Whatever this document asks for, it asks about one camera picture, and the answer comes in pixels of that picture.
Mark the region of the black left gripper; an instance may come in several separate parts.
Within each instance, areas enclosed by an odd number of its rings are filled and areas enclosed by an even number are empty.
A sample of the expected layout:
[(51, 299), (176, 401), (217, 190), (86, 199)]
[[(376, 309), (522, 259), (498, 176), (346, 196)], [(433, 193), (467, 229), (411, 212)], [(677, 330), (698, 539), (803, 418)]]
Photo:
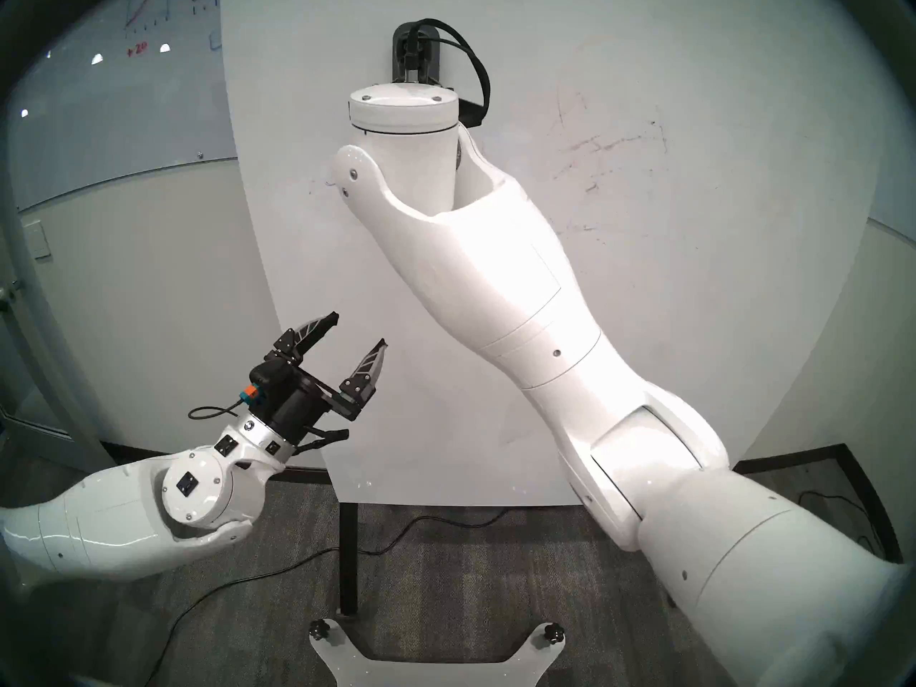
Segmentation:
[[(283, 332), (268, 352), (268, 361), (280, 360), (294, 366), (301, 364), (305, 353), (332, 330), (338, 323), (338, 313), (316, 318), (298, 328)], [(355, 371), (335, 391), (309, 373), (292, 367), (282, 391), (269, 396), (277, 401), (268, 425), (292, 446), (292, 453), (307, 453), (350, 438), (347, 429), (321, 430), (319, 420), (334, 412), (346, 420), (353, 420), (376, 393), (388, 344), (385, 339), (365, 355)]]

